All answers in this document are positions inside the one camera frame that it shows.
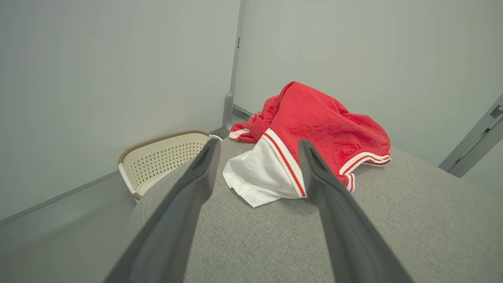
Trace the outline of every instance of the perforated basket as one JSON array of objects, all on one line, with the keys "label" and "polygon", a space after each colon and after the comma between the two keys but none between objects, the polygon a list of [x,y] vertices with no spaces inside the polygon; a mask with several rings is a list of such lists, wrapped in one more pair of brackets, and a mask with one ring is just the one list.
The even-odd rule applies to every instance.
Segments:
[{"label": "perforated basket", "polygon": [[170,134],[126,150],[119,158],[119,171],[136,200],[176,167],[195,157],[210,138],[203,131]]}]

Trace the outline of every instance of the gray fabric surface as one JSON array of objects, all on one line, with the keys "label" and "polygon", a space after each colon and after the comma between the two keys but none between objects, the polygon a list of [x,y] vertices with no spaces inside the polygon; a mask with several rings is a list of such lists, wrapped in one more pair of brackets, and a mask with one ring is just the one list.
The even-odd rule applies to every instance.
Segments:
[{"label": "gray fabric surface", "polygon": [[[222,177],[254,145],[230,139],[199,216],[185,282],[333,282],[317,208],[281,199],[252,208]],[[503,202],[393,148],[384,168],[354,171],[353,197],[416,282],[503,282]],[[134,235],[184,173],[155,184],[129,223]]]}]

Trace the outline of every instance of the gray sofa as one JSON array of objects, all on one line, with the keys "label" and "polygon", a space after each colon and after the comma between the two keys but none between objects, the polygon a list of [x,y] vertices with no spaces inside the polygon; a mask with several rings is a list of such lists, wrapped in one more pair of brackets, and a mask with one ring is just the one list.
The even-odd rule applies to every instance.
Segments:
[{"label": "gray sofa", "polygon": [[[217,179],[203,205],[185,282],[334,282],[317,208],[281,199],[252,208],[222,177],[254,145],[222,142]],[[503,282],[503,202],[399,150],[383,168],[361,165],[352,194],[415,282]],[[138,232],[185,172],[178,167],[134,209]]]}]

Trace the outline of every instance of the white cloth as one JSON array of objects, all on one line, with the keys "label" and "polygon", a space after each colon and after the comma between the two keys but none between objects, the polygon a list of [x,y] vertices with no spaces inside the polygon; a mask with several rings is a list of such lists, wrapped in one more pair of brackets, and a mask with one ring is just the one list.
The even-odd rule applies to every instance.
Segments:
[{"label": "white cloth", "polygon": [[299,198],[273,146],[261,138],[251,151],[229,159],[223,169],[227,185],[253,207],[280,198]]}]

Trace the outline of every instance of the white stripe trim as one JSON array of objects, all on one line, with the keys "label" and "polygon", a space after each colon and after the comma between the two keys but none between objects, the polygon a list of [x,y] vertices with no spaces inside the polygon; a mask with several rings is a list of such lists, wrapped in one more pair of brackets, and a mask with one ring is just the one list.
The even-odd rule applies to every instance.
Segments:
[{"label": "white stripe trim", "polygon": [[385,164],[377,164],[377,163],[372,163],[372,162],[364,162],[365,165],[368,165],[368,166],[374,166],[374,167],[384,167],[384,166],[388,166],[387,163]]},{"label": "white stripe trim", "polygon": [[360,164],[371,160],[373,164],[369,164],[370,162],[367,162],[366,164],[369,165],[378,165],[378,164],[383,164],[386,162],[391,161],[391,156],[390,155],[377,155],[374,153],[370,152],[362,152],[358,153],[357,155],[353,156],[351,159],[349,159],[339,170],[340,175],[348,175],[350,174],[353,170],[355,170]]},{"label": "white stripe trim", "polygon": [[355,186],[355,179],[356,178],[355,178],[354,174],[349,174],[348,178],[349,177],[351,177],[351,178],[350,178],[350,181],[349,181],[349,184],[348,184],[348,187],[349,187],[348,192],[354,192],[355,191],[355,187],[356,187]]},{"label": "white stripe trim", "polygon": [[348,176],[346,176],[348,178],[348,186],[346,187],[346,190],[348,192],[351,192],[353,190],[353,182],[352,182],[352,174],[349,174]]},{"label": "white stripe trim", "polygon": [[299,198],[307,197],[307,191],[304,186],[304,177],[302,176],[302,171],[300,170],[299,165],[297,164],[297,161],[295,161],[295,158],[293,158],[293,155],[290,153],[286,145],[283,143],[283,141],[280,139],[280,137],[270,128],[266,130],[266,134],[268,134],[278,145],[280,148],[281,152],[285,156],[286,161],[288,162],[288,165],[290,165],[290,168],[292,169],[293,173],[295,174],[295,177],[297,177],[297,180],[299,181],[300,186],[302,187],[302,190],[304,191],[305,196],[302,196],[302,193],[300,192],[300,188],[297,186],[297,183],[295,182],[295,179],[293,178],[292,174],[290,173],[290,170],[288,169],[288,166],[285,164],[283,158],[281,158],[281,155],[279,152],[277,152],[276,146],[270,141],[265,135],[262,135],[261,138],[265,138],[264,140],[269,143],[271,148],[276,152],[278,155],[278,159],[280,160],[281,164],[283,165],[283,168],[285,169],[288,177],[290,178],[290,181],[293,184],[293,187],[297,191],[297,194],[299,195]]},{"label": "white stripe trim", "polygon": [[247,132],[250,132],[250,130],[249,129],[241,129],[241,130],[237,130],[237,131],[232,131],[229,133],[229,137],[233,138],[233,139],[237,139],[240,135],[247,133]]}]

